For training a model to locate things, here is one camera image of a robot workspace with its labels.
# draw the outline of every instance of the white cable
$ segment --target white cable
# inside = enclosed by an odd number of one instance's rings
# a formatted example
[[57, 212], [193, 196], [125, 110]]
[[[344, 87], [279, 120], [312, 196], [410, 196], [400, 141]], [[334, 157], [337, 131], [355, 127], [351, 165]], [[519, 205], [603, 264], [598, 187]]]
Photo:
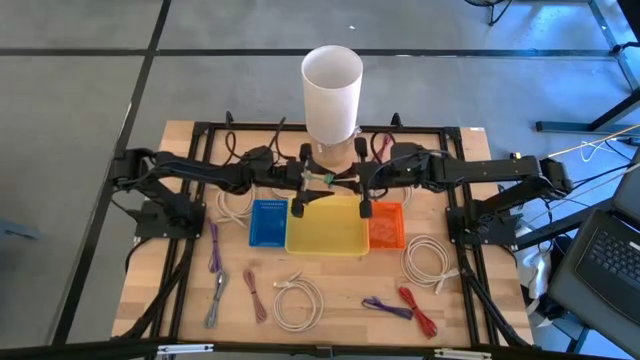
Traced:
[[289, 196], [287, 194], [283, 194], [283, 193], [279, 192], [277, 189], [274, 189], [274, 188], [269, 188], [269, 192], [271, 193], [271, 195], [275, 199], [287, 200], [288, 198], [291, 197], [291, 196]]
[[[611, 139], [617, 137], [620, 134], [624, 134], [624, 133], [626, 133], [628, 131], [631, 131], [631, 130], [633, 130], [635, 128], [638, 128], [638, 127], [640, 127], [640, 124], [636, 124], [636, 125], [630, 126], [630, 127], [626, 128], [626, 129], [624, 129], [622, 131], [618, 131], [615, 134], [611, 134], [609, 136], [605, 136], [602, 139], [598, 139], [598, 140], [594, 140], [594, 141], [588, 142], [586, 145], [593, 145], [593, 144], [597, 144], [597, 143], [602, 142], [602, 141], [611, 140]], [[547, 155], [547, 158], [552, 158], [554, 156], [562, 155], [562, 154], [568, 153], [570, 151], [585, 147], [586, 145], [580, 144], [578, 146], [574, 146], [574, 147], [571, 147], [571, 148], [568, 148], [568, 149], [565, 149], [565, 150], [562, 150], [562, 151], [558, 151], [558, 152], [555, 152], [553, 154]]]
[[[291, 332], [306, 331], [314, 327], [324, 311], [324, 300], [318, 287], [310, 280], [301, 278], [302, 271], [298, 271], [286, 281], [278, 281], [273, 283], [273, 286], [280, 289], [273, 300], [273, 317], [276, 320], [276, 324], [281, 328]], [[282, 298], [284, 294], [290, 289], [300, 289], [311, 300], [311, 316], [300, 324], [291, 324], [284, 319], [282, 310]]]
[[251, 190], [249, 190], [249, 203], [247, 204], [247, 207], [244, 208], [243, 210], [239, 211], [239, 212], [235, 212], [235, 211], [231, 210], [229, 208], [229, 206], [227, 206], [227, 195], [226, 194], [227, 193], [224, 192], [224, 191], [219, 191], [218, 195], [216, 195], [216, 204], [218, 205], [218, 209], [220, 210], [220, 213], [222, 214], [222, 217], [220, 219], [218, 219], [216, 222], [217, 223], [223, 223], [223, 222], [234, 221], [238, 225], [242, 226], [243, 228], [246, 228], [247, 225], [245, 225], [242, 222], [242, 219], [246, 219], [251, 215], [251, 208], [253, 207], [253, 201], [256, 198], [255, 187], [252, 186]]
[[612, 177], [611, 179], [609, 179], [609, 180], [607, 180], [607, 181], [603, 182], [602, 184], [596, 185], [596, 186], [592, 187], [591, 189], [585, 190], [585, 191], [583, 191], [583, 192], [581, 192], [581, 193], [578, 193], [578, 194], [576, 194], [576, 195], [574, 195], [574, 196], [572, 196], [572, 197], [570, 197], [570, 198], [566, 198], [566, 199], [560, 200], [560, 202], [559, 202], [558, 204], [556, 204], [556, 205], [552, 206], [551, 208], [549, 208], [549, 210], [547, 210], [547, 211], [545, 211], [545, 212], [543, 212], [543, 213], [541, 213], [541, 214], [539, 214], [539, 215], [535, 216], [533, 219], [531, 219], [531, 220], [529, 220], [529, 221], [524, 221], [524, 222], [525, 222], [527, 225], [531, 225], [531, 223], [532, 223], [532, 222], [534, 222], [534, 221], [538, 220], [541, 216], [544, 216], [544, 215], [546, 215], [546, 214], [550, 213], [551, 211], [553, 211], [553, 209], [557, 208], [558, 206], [560, 206], [560, 205], [562, 205], [562, 204], [564, 204], [564, 203], [567, 203], [567, 202], [569, 202], [569, 201], [571, 201], [571, 200], [574, 200], [574, 199], [575, 199], [575, 198], [577, 198], [578, 196], [582, 196], [582, 195], [584, 195], [584, 194], [586, 194], [586, 193], [588, 193], [588, 192], [591, 192], [591, 191], [593, 191], [593, 190], [595, 190], [595, 189], [597, 189], [597, 188], [599, 188], [599, 187], [601, 187], [601, 186], [604, 186], [604, 185], [606, 185], [606, 184], [608, 184], [608, 183], [612, 182], [613, 180], [615, 180], [615, 179], [617, 179], [617, 178], [619, 178], [619, 177], [623, 176], [624, 174], [627, 174], [627, 173], [632, 172], [633, 170], [637, 169], [638, 167], [640, 167], [640, 163], [637, 163], [637, 164], [633, 165], [632, 167], [630, 167], [629, 169], [627, 169], [627, 171], [625, 171], [625, 172], [623, 172], [623, 173], [621, 173], [621, 174], [618, 174], [618, 175], [616, 175], [616, 176]]
[[413, 187], [407, 186], [404, 188], [404, 201], [402, 202], [402, 207], [406, 208], [409, 206], [411, 199], [413, 199]]
[[[411, 186], [407, 186], [402, 188], [402, 190], [404, 191], [404, 200], [402, 200], [402, 207], [406, 208], [407, 206], [409, 206], [409, 204], [411, 203], [411, 200], [413, 199], [413, 187]], [[382, 194], [382, 189], [377, 189], [377, 190], [370, 190], [371, 194], [375, 197], [375, 196], [379, 196], [380, 194]]]
[[[438, 255], [442, 270], [437, 275], [431, 275], [422, 272], [413, 262], [413, 254], [419, 248], [426, 248]], [[451, 259], [447, 250], [437, 240], [428, 235], [419, 235], [409, 242], [407, 248], [402, 251], [400, 258], [402, 273], [412, 283], [428, 288], [436, 285], [436, 294], [440, 293], [444, 281], [450, 277], [460, 274], [457, 268], [450, 269]]]
[[[582, 161], [584, 161], [584, 162], [589, 162], [589, 161], [591, 161], [591, 159], [593, 158], [593, 156], [596, 154], [596, 152], [597, 152], [598, 150], [604, 150], [604, 151], [607, 151], [607, 152], [610, 152], [610, 153], [613, 153], [613, 152], [614, 152], [614, 151], [611, 151], [611, 150], [609, 150], [609, 149], [605, 149], [605, 148], [603, 148], [603, 147], [602, 147], [602, 146], [606, 145], [606, 142], [602, 142], [602, 143], [600, 143], [600, 145], [598, 145], [598, 146], [595, 146], [595, 145], [593, 145], [593, 144], [589, 144], [589, 143], [588, 143], [588, 142], [586, 142], [586, 141], [582, 141], [582, 142], [581, 142], [581, 144], [582, 144], [582, 147], [580, 147], [580, 157], [582, 157]], [[593, 151], [591, 151], [591, 154], [589, 154], [589, 156], [588, 156], [588, 157], [586, 157], [586, 158], [584, 157], [584, 147], [585, 147], [585, 146], [590, 146], [590, 147], [593, 147], [593, 148], [594, 148], [594, 149], [593, 149]]]

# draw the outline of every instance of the orange tray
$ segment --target orange tray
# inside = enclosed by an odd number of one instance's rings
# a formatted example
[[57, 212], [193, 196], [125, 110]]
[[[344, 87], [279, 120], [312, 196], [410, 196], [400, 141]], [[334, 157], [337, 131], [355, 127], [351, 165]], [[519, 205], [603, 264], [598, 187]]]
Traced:
[[369, 247], [402, 250], [406, 246], [402, 204], [374, 202], [373, 217], [369, 219]]

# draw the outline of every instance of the plastic tray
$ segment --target plastic tray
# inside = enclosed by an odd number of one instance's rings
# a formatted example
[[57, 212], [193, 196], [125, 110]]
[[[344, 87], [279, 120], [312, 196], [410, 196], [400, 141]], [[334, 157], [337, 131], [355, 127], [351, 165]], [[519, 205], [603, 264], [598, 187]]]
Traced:
[[255, 200], [251, 211], [249, 246], [284, 247], [288, 212], [287, 200]]
[[402, 204], [374, 202], [369, 219], [369, 246], [372, 249], [402, 250], [407, 246], [404, 236]]
[[304, 217], [289, 212], [285, 248], [291, 254], [359, 256], [369, 252], [369, 224], [359, 196], [333, 195], [311, 202]]

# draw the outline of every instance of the laptop keyboard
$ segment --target laptop keyboard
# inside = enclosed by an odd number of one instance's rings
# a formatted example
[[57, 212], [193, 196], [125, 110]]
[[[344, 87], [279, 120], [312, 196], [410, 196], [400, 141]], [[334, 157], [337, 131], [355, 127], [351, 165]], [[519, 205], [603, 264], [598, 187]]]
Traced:
[[598, 230], [587, 259], [640, 290], [640, 246], [637, 247], [604, 230]]

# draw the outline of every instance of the blue tray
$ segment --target blue tray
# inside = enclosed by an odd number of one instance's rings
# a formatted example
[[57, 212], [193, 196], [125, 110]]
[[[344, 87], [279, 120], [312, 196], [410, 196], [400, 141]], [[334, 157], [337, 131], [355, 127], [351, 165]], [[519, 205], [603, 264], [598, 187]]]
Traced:
[[284, 247], [288, 210], [287, 200], [255, 200], [251, 212], [249, 246]]

